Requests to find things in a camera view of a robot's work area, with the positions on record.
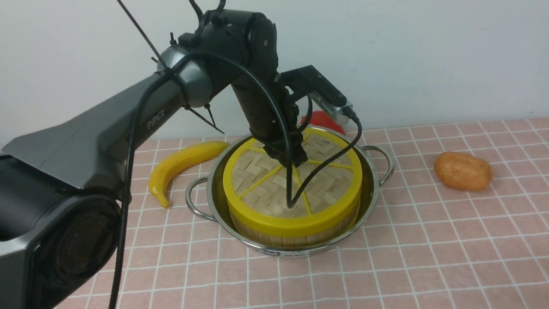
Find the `robotic arm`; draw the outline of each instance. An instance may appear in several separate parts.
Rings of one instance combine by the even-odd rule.
[[[148,99],[138,120],[136,147],[180,108],[207,107],[230,85],[251,134],[283,165],[284,134],[289,135],[295,166],[307,161],[296,101],[309,96],[335,120],[352,108],[313,66],[277,72],[276,26],[263,14],[212,10],[204,21],[197,33],[172,38],[151,76],[66,123],[17,137],[2,149],[0,271],[5,275],[0,285],[5,288],[0,298],[7,307],[54,307],[114,253],[120,229],[116,200],[123,200],[128,185],[130,128],[143,97]],[[263,83],[283,123],[257,81],[235,63]],[[176,78],[164,82],[169,77],[164,65]]]

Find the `red pepper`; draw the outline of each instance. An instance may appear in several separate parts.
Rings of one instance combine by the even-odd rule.
[[[305,121],[305,117],[301,117],[301,123]],[[345,130],[339,124],[335,123],[328,114],[323,111],[312,112],[311,122],[312,125],[321,126],[323,128],[331,129],[345,135]]]

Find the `toy banana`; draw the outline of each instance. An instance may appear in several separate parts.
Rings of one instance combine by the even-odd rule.
[[[166,198],[166,189],[170,181],[193,165],[217,158],[228,146],[229,143],[222,141],[202,142],[172,153],[150,174],[149,192],[162,207],[168,208],[170,201]]]

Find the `grid pattern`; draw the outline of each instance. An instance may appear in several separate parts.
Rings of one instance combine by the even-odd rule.
[[[363,137],[396,159],[376,208],[338,247],[295,260],[255,253],[187,210],[185,188],[214,161],[179,175],[173,206],[161,208],[147,193],[154,164],[205,139],[146,142],[135,159],[119,308],[547,308],[549,118],[371,129]],[[432,168],[442,151],[489,161],[491,186],[444,187]],[[382,174],[384,158],[370,155]],[[205,193],[203,184],[193,197],[207,211]],[[107,308],[113,269],[114,259],[58,308]]]

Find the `stainless steel pot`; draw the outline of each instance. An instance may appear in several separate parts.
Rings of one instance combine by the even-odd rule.
[[[344,140],[348,140],[346,136],[339,134],[336,131],[332,131],[332,130],[317,127],[317,126],[310,126],[310,127],[313,127],[318,130],[330,132],[332,134],[335,134],[341,137]],[[383,183],[392,176],[394,171],[393,159],[391,158],[390,154],[383,148],[378,146],[373,146],[373,145],[362,146],[362,147],[355,146],[354,150],[356,151],[362,163],[362,171],[363,171],[362,193],[361,193],[361,200],[360,200],[360,208],[358,211],[358,220],[356,224],[343,235],[340,235],[335,239],[332,239],[330,241],[327,241],[325,243],[318,244],[315,246],[302,247],[302,248],[278,248],[278,247],[265,246],[258,242],[249,240],[237,232],[232,222],[231,214],[229,213],[229,206],[227,204],[227,199],[225,197],[225,192],[223,190],[223,181],[222,181],[223,171],[225,169],[225,165],[227,164],[227,161],[231,157],[232,153],[242,143],[246,142],[250,138],[251,138],[251,135],[245,136],[240,140],[238,140],[237,142],[231,144],[225,151],[223,151],[223,153],[217,159],[208,177],[199,178],[197,180],[194,180],[188,185],[185,198],[187,200],[187,206],[196,216],[219,223],[227,232],[229,232],[232,236],[234,236],[235,238],[237,238],[238,240],[246,244],[248,247],[250,247],[254,251],[263,253],[269,256],[309,257],[309,256],[317,255],[319,253],[328,251],[331,246],[334,246],[338,242],[347,238],[349,235],[351,235],[354,231],[356,231],[360,226],[364,224],[364,222],[366,221],[366,219],[368,219],[374,207],[376,206],[376,202],[379,195],[379,187],[383,185]],[[366,153],[366,151],[368,150],[375,150],[375,151],[381,152],[389,162],[389,170],[380,180],[378,180],[376,167],[374,166],[374,164],[372,163],[372,160]],[[206,191],[207,191],[206,194],[208,196],[208,204],[210,206],[210,210],[212,214],[205,213],[199,210],[198,208],[196,208],[191,198],[192,190],[198,184],[205,183],[205,182],[208,182],[207,188],[206,188]]]

